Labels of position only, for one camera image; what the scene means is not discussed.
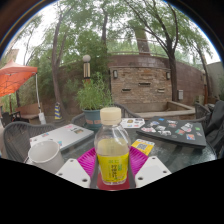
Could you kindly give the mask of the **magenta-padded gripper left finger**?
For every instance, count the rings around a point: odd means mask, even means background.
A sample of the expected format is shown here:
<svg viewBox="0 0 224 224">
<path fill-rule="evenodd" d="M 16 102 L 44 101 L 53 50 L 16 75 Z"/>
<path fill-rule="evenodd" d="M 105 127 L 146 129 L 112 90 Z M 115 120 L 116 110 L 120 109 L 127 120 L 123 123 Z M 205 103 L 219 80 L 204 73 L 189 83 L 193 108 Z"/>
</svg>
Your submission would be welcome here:
<svg viewBox="0 0 224 224">
<path fill-rule="evenodd" d="M 92 148 L 78 159 L 68 159 L 56 175 L 83 188 L 95 188 L 98 176 L 96 160 L 96 152 Z"/>
</svg>

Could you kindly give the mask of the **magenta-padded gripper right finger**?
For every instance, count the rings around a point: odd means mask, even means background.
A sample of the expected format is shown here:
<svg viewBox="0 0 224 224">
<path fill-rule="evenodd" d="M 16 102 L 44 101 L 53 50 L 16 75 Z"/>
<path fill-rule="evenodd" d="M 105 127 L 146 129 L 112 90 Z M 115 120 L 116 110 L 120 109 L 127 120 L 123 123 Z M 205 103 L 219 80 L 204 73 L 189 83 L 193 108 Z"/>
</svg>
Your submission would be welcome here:
<svg viewBox="0 0 224 224">
<path fill-rule="evenodd" d="M 171 174 L 157 156 L 148 157 L 134 147 L 130 149 L 129 162 L 137 188 L 146 186 Z"/>
</svg>

